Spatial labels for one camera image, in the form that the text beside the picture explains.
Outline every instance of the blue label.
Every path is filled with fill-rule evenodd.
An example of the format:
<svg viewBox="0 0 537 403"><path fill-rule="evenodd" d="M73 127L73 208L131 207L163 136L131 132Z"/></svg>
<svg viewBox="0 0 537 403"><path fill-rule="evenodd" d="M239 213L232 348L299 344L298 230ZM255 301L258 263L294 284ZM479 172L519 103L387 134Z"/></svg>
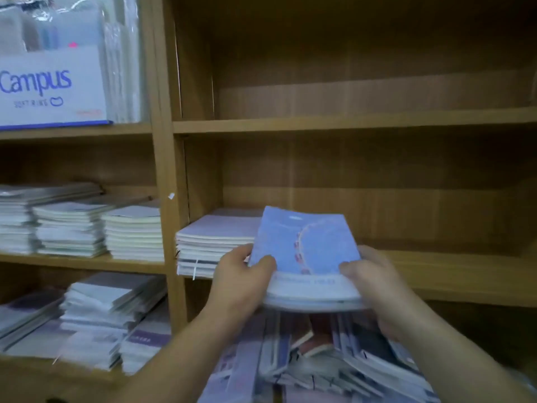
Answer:
<svg viewBox="0 0 537 403"><path fill-rule="evenodd" d="M6 70L0 71L0 91L3 93L35 91L43 97L46 90L69 89L70 87L72 87L72 81L68 70L35 74L12 74Z"/></svg>

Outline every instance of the left hand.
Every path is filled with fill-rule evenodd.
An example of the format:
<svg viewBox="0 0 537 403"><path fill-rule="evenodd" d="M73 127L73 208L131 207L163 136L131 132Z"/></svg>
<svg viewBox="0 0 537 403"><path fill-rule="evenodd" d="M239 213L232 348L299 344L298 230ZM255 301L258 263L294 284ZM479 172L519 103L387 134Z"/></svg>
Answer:
<svg viewBox="0 0 537 403"><path fill-rule="evenodd" d="M220 259L214 272L211 293L204 311L214 317L231 320L232 325L243 325L265 298L276 260L263 257L258 264L248 267L244 259L252 252L252 244L239 246Z"/></svg>

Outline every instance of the right hand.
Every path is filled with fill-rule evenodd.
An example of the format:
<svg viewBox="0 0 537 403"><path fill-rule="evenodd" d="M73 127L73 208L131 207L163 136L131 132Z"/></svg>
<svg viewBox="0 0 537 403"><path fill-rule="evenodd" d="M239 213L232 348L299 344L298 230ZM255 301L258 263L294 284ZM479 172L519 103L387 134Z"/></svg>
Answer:
<svg viewBox="0 0 537 403"><path fill-rule="evenodd" d="M426 304L410 289L388 257L369 246L359 246L362 260L342 263L340 272L353 282L364 302L377 314L379 326L392 339L412 320L419 319Z"/></svg>

